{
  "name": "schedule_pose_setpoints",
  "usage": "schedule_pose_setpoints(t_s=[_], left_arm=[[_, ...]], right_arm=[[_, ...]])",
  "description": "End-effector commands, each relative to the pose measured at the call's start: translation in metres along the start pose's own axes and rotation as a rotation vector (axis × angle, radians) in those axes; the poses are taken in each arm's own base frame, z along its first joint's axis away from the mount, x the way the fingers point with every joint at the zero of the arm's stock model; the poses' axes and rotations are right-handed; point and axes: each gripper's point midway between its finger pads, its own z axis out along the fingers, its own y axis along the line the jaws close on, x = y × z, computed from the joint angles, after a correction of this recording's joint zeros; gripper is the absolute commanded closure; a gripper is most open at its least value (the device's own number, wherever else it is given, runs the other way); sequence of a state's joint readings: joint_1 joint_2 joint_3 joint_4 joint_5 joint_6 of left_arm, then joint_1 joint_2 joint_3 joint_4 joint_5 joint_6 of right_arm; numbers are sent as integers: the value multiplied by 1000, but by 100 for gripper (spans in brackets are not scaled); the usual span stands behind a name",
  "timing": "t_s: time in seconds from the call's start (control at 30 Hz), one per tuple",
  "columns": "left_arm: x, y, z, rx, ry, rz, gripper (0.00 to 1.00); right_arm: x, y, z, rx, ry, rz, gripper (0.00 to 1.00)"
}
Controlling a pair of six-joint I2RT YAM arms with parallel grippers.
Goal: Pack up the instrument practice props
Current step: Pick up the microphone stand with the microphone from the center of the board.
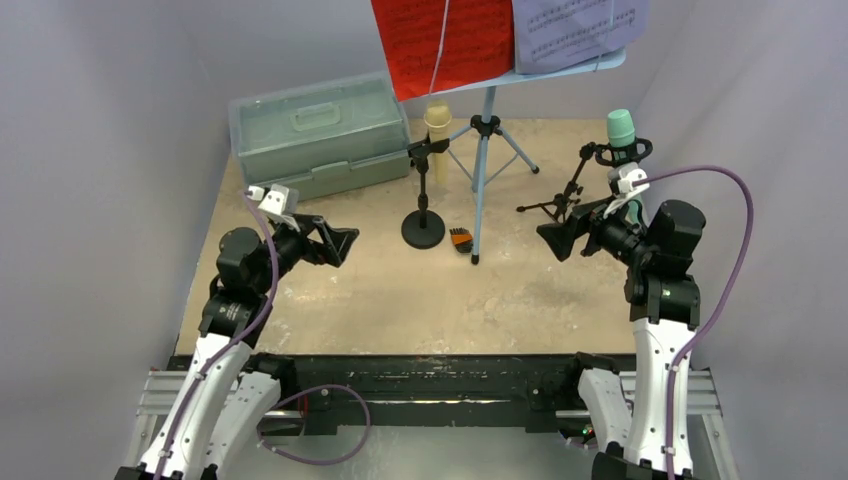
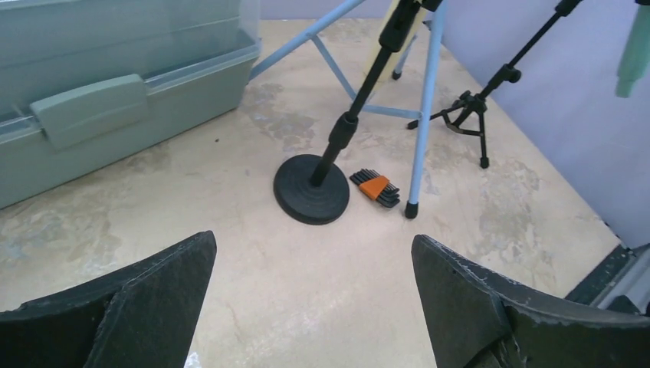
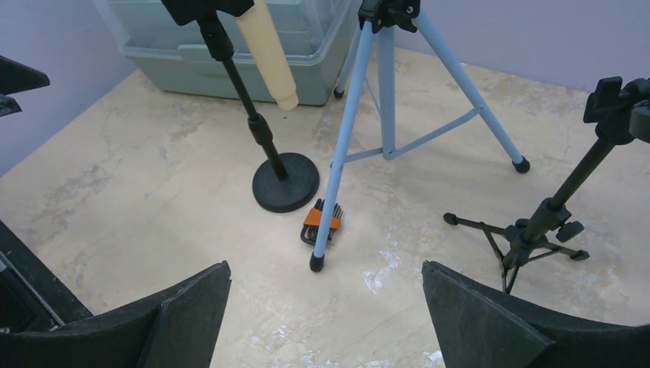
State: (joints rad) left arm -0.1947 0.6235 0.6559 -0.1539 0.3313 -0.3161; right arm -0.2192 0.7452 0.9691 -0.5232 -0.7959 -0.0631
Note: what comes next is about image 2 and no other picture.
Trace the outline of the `cream yellow microphone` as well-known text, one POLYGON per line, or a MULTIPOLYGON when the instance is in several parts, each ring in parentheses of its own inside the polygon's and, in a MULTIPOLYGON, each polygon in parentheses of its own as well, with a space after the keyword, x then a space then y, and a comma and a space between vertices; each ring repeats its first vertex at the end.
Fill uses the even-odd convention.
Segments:
MULTIPOLYGON (((393 0, 391 2, 391 4, 390 4, 390 6, 389 6, 389 8, 388 8, 388 10, 387 10, 387 12, 386 12, 386 14, 384 16, 384 19, 382 20, 382 24, 381 24, 381 26, 379 28, 379 32, 378 32, 378 35, 377 35, 378 39, 379 39, 384 27, 386 26, 389 19, 391 18, 392 13, 396 9, 398 3, 399 3, 398 0, 393 0)), ((382 73, 380 74, 379 79, 378 79, 375 87, 373 88, 373 91, 377 90, 378 87, 381 84, 383 84, 384 82, 387 82, 387 80, 392 76, 392 72, 397 67, 397 64, 402 60, 402 56, 405 55, 406 49, 408 48, 408 46, 412 43, 414 37, 416 36, 419 25, 424 20, 425 16, 427 15, 427 12, 428 11, 426 9, 424 9, 423 7, 420 7, 419 12, 417 13, 417 15, 416 15, 416 17, 414 19, 413 25, 411 26, 411 28, 409 30, 409 33, 406 36, 404 45, 402 46, 400 51, 391 54, 387 65, 382 70, 382 73)), ((380 45, 378 39, 372 43, 372 49, 368 54, 368 58, 366 60, 365 67, 363 68, 363 77, 360 79, 361 83, 363 83, 363 81, 365 80, 365 77, 369 73, 369 70, 371 69, 371 67, 372 67, 372 65, 374 63, 374 61, 376 59, 376 56, 378 55, 378 53, 379 53, 379 51, 381 49, 381 45, 380 45)))

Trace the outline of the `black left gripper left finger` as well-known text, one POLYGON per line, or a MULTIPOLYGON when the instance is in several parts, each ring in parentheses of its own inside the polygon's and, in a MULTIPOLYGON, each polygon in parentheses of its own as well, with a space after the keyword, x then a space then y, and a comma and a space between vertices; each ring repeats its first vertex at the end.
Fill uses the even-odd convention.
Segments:
POLYGON ((1 314, 3 367, 182 367, 217 255, 200 232, 1 314))

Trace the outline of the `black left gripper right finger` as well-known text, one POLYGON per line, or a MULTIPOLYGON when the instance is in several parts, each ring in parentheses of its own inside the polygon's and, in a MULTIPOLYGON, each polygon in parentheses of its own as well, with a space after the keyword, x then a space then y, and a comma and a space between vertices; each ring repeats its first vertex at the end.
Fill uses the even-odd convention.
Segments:
POLYGON ((649 319, 545 294, 427 235, 412 263, 439 367, 647 367, 649 319))

